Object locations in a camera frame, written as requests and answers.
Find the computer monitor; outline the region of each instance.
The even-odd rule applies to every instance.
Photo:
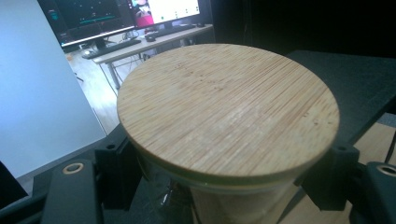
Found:
[[[134,29],[132,0],[38,0],[63,49]]]
[[[134,20],[138,29],[164,24],[200,14],[198,0],[133,0]]]

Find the white wall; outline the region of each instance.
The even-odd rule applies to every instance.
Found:
[[[105,137],[36,0],[0,1],[0,161],[14,177]]]

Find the bamboo lid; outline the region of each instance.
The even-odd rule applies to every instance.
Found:
[[[223,44],[142,63],[120,88],[118,113],[148,160],[211,186],[297,177],[330,147],[339,123],[331,91],[305,67]]]

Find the black plastic bracket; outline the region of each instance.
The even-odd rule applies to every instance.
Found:
[[[358,163],[359,151],[344,142],[335,142],[325,156],[306,174],[302,187],[320,210],[343,211],[347,203],[347,183]]]
[[[41,223],[103,223],[91,161],[69,161],[53,171]]]
[[[129,210],[142,177],[136,153],[120,125],[95,150],[99,195],[105,209]]]
[[[360,183],[360,200],[350,200],[354,205],[351,223],[396,223],[396,166],[369,162]]]

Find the desk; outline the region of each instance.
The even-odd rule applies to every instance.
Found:
[[[190,30],[182,31],[182,32],[177,32],[171,35],[165,35],[161,37],[157,37],[156,41],[154,42],[147,42],[146,40],[142,40],[142,43],[133,45],[131,47],[125,48],[125,49],[120,49],[111,53],[108,53],[106,55],[97,57],[92,59],[94,63],[96,64],[102,64],[105,63],[107,64],[108,70],[110,71],[111,77],[114,80],[114,83],[116,84],[116,89],[118,90],[120,88],[120,83],[119,80],[117,79],[115,68],[113,63],[115,61],[136,55],[138,53],[144,52],[149,49],[155,49],[158,48],[161,45],[171,43],[176,40],[181,40],[184,38],[188,38],[191,36],[197,36],[203,33],[207,32],[212,32],[213,33],[213,25],[207,24],[205,27],[199,28],[195,27]]]

